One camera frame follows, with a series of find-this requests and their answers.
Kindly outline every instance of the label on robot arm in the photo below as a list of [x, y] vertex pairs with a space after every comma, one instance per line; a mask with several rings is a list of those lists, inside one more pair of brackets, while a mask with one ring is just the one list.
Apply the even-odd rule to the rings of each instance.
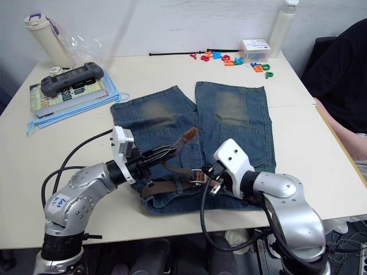
[[63, 195], [63, 194], [57, 194], [56, 197], [54, 197], [49, 204], [47, 211], [49, 211], [51, 214], [55, 214], [59, 212], [61, 209], [63, 209], [63, 206], [69, 201], [70, 197]]

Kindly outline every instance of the book cover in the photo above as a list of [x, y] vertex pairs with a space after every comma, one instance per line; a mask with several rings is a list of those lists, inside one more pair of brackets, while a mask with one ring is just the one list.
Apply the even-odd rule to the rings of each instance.
[[85, 102], [78, 103], [78, 104], [76, 104], [76, 105], [73, 105], [73, 106], [67, 107], [67, 108], [65, 108], [65, 109], [61, 109], [61, 110], [55, 111], [55, 112], [51, 113], [50, 115], [52, 115], [52, 114], [54, 114], [54, 115], [55, 115], [55, 114], [58, 114], [58, 113], [60, 113], [60, 112], [67, 111], [67, 110], [69, 110], [69, 109], [71, 109], [71, 108], [78, 108], [78, 107], [80, 107], [80, 106], [83, 106], [84, 104], [92, 103], [92, 102], [93, 102], [93, 101], [95, 101], [95, 100], [103, 99], [104, 97], [107, 97], [107, 96], [108, 96], [108, 92], [106, 91], [106, 94], [105, 94], [104, 96], [97, 97], [96, 99], [88, 100], [88, 101], [85, 101]]
[[37, 84], [30, 86], [30, 110], [41, 117], [106, 95], [100, 79], [94, 79], [91, 84], [82, 87], [64, 88], [55, 97], [45, 96], [41, 92], [41, 85]]

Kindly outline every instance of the black chair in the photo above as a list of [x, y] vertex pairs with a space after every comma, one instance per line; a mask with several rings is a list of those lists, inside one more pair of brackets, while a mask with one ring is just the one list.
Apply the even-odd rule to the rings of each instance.
[[314, 48], [312, 49], [309, 61], [302, 75], [304, 75], [315, 64], [320, 56], [323, 55], [323, 53], [332, 45], [332, 43], [334, 43], [336, 39], [337, 37], [335, 36], [316, 38]]

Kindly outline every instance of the white table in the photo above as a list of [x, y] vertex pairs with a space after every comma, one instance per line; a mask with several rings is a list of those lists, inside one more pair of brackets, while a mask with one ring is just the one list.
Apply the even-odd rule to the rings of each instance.
[[[314, 100], [283, 55], [269, 60], [274, 77], [265, 79], [249, 65], [225, 67], [189, 56], [119, 57], [110, 75], [130, 98], [178, 85], [194, 100], [196, 81], [245, 87], [265, 86], [273, 136], [276, 172], [292, 174], [304, 184], [307, 201], [322, 219], [367, 213], [367, 188], [314, 107]], [[112, 127], [110, 104], [58, 122], [27, 137], [29, 85], [47, 75], [50, 63], [40, 62], [0, 117], [0, 249], [41, 246], [44, 214], [40, 189], [79, 143]], [[68, 165], [89, 166], [112, 159], [109, 137], [89, 143]], [[63, 173], [63, 186], [74, 171]], [[46, 194], [50, 196], [51, 185]], [[211, 210], [209, 230], [267, 225], [261, 211]], [[103, 242], [124, 241], [201, 231], [198, 213], [153, 216], [142, 207], [130, 186], [101, 200], [86, 232], [102, 234]], [[97, 243], [101, 240], [88, 240]]]

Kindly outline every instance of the denim fabric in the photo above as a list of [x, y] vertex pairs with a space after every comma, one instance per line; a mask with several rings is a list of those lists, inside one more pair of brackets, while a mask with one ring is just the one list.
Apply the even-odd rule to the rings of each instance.
[[[115, 125], [130, 129], [142, 151], [175, 142], [191, 127], [198, 135], [167, 164], [174, 168], [201, 168], [214, 163], [213, 154], [227, 139], [234, 139], [248, 154], [256, 171], [275, 171], [271, 120], [263, 87], [234, 87], [197, 82], [195, 105], [177, 87], [111, 107]], [[160, 164], [151, 168], [153, 179], [173, 180], [177, 174]], [[144, 180], [132, 185], [140, 192]], [[141, 199], [153, 214], [180, 214], [200, 209], [203, 187]], [[253, 210], [227, 190], [208, 196], [206, 209]]]

